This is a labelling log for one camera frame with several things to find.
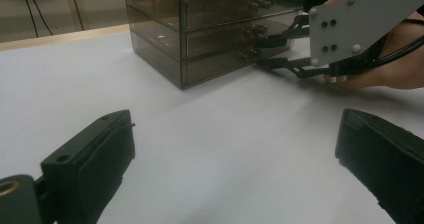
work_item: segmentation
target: robotic arm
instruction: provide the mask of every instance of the robotic arm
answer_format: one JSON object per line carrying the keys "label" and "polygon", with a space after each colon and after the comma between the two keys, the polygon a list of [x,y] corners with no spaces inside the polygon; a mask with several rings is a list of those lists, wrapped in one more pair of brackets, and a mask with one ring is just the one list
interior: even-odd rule
{"label": "robotic arm", "polygon": [[257,62],[268,69],[286,68],[298,78],[328,74],[331,81],[360,74],[399,59],[424,44],[424,36],[378,59],[386,34],[424,4],[424,0],[345,0],[313,7],[297,16],[287,31],[269,37],[257,48],[272,48],[287,39],[310,36],[311,57],[288,61],[271,58]]}

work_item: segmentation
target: cable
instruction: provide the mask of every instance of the cable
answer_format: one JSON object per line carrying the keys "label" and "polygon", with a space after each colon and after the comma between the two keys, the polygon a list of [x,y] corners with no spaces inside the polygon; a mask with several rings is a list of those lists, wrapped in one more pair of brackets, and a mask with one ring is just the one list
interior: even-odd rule
{"label": "cable", "polygon": [[27,4],[29,14],[31,16],[31,21],[32,21],[32,25],[34,26],[35,35],[38,37],[37,26],[35,25],[34,16],[32,15],[31,7],[29,6],[28,0],[25,0],[25,2]]}
{"label": "cable", "polygon": [[407,18],[407,19],[403,20],[403,22],[424,25],[424,20],[420,20],[420,19],[410,19],[410,18]]}
{"label": "cable", "polygon": [[375,67],[379,67],[382,65],[385,65],[389,62],[392,62],[394,60],[397,60],[401,57],[404,57],[406,55],[408,55],[409,53],[415,51],[416,49],[420,48],[422,45],[424,45],[424,35],[421,36],[420,38],[418,38],[417,40],[411,42],[410,44],[408,44],[407,46],[385,56],[382,57],[376,61],[373,61],[370,63],[370,67],[371,68],[375,68]]}
{"label": "cable", "polygon": [[44,26],[46,26],[47,30],[49,30],[50,35],[53,36],[52,31],[50,30],[49,26],[47,25],[46,21],[44,20],[43,14],[41,13],[40,8],[38,7],[37,2],[35,0],[32,0],[32,1],[34,2],[35,7],[37,7],[38,13],[40,14],[41,20],[43,20]]}

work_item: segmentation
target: drawer handle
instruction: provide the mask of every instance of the drawer handle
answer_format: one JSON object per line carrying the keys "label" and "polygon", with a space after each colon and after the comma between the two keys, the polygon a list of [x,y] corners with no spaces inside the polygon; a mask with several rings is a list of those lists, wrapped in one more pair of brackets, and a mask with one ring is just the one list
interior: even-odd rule
{"label": "drawer handle", "polygon": [[256,0],[250,2],[250,9],[253,11],[258,11],[260,8],[262,9],[271,9],[272,7],[271,0]]}
{"label": "drawer handle", "polygon": [[250,49],[246,53],[241,55],[241,59],[244,61],[250,61],[254,58],[259,58],[262,56],[262,51],[259,49]]}
{"label": "drawer handle", "polygon": [[257,38],[259,35],[266,35],[268,28],[262,25],[252,25],[244,29],[244,35],[250,39]]}

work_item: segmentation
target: black plastic part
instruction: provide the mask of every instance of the black plastic part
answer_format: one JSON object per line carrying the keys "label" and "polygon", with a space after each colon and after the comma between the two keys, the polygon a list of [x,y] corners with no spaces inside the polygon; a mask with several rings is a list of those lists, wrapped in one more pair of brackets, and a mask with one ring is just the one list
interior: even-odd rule
{"label": "black plastic part", "polygon": [[0,223],[96,223],[135,157],[133,126],[128,110],[106,115],[47,157],[37,181],[0,180]]}
{"label": "black plastic part", "polygon": [[32,177],[17,175],[0,180],[0,223],[45,223]]}
{"label": "black plastic part", "polygon": [[255,48],[275,48],[286,46],[288,39],[299,39],[309,36],[309,16],[298,15],[290,27],[281,34],[269,36],[255,43]]}
{"label": "black plastic part", "polygon": [[329,75],[331,77],[357,75],[374,68],[371,63],[380,55],[383,43],[384,38],[360,55],[331,63],[328,65]]}
{"label": "black plastic part", "polygon": [[313,68],[306,70],[303,67],[310,66],[311,59],[301,58],[296,60],[287,60],[287,58],[270,58],[270,59],[262,59],[258,60],[256,64],[260,67],[264,67],[266,69],[279,69],[285,68],[294,73],[298,78],[309,78],[317,75],[328,74],[328,68]]}
{"label": "black plastic part", "polygon": [[57,190],[60,224],[96,223],[135,157],[128,110],[85,128],[42,163],[46,186]]}
{"label": "black plastic part", "polygon": [[336,157],[396,223],[424,223],[424,140],[377,116],[346,109]]}

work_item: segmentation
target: wall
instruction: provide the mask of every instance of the wall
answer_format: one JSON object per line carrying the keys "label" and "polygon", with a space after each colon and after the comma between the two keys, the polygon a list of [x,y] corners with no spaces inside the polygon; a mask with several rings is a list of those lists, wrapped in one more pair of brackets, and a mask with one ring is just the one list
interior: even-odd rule
{"label": "wall", "polygon": [[[127,23],[125,0],[35,0],[53,35]],[[50,35],[28,0],[39,36]],[[0,0],[0,42],[35,38],[25,0]]]}

